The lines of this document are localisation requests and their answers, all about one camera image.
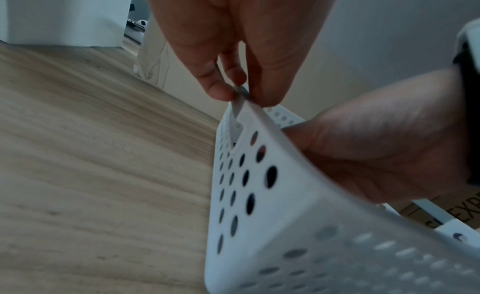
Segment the black object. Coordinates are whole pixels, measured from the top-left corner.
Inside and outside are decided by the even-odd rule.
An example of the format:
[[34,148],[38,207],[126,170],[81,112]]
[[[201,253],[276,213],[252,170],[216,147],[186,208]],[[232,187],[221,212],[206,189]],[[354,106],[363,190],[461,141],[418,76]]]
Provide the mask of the black object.
[[480,186],[480,74],[475,68],[467,43],[463,44],[462,51],[453,60],[458,64],[465,90],[466,125],[468,127],[468,139],[470,153],[467,163],[470,168],[468,183]]

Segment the hand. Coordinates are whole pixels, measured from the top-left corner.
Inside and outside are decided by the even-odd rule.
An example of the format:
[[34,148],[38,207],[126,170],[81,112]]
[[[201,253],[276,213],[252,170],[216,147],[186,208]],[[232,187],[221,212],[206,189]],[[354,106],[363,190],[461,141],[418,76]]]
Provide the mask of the hand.
[[178,58],[213,98],[230,101],[247,80],[239,41],[246,43],[248,83],[262,106],[278,104],[307,56],[334,0],[149,0]]
[[452,67],[366,94],[285,133],[361,198],[433,197],[464,187],[470,175],[464,101]]

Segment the black wristband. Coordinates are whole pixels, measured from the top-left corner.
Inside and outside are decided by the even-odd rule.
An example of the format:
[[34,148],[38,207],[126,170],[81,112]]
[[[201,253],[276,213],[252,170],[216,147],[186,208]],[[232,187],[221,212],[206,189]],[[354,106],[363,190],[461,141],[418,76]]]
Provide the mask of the black wristband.
[[453,63],[460,68],[465,90],[466,125],[470,142],[467,163],[471,172],[468,183],[480,186],[480,74],[475,68],[468,44],[464,44]]

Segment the wooden table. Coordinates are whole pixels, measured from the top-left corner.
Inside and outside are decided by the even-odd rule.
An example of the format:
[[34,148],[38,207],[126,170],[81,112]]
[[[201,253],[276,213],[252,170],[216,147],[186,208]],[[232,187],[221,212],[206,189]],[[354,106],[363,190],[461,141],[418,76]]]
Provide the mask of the wooden table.
[[205,293],[217,121],[123,49],[0,44],[0,292]]

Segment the smartwatch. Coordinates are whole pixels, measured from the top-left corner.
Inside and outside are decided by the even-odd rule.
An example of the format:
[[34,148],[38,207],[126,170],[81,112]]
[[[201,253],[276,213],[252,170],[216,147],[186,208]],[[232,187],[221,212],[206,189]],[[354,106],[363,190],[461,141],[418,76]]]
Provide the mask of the smartwatch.
[[480,186],[480,19],[464,26],[455,47],[453,63],[458,65],[463,81],[470,143],[468,183]]

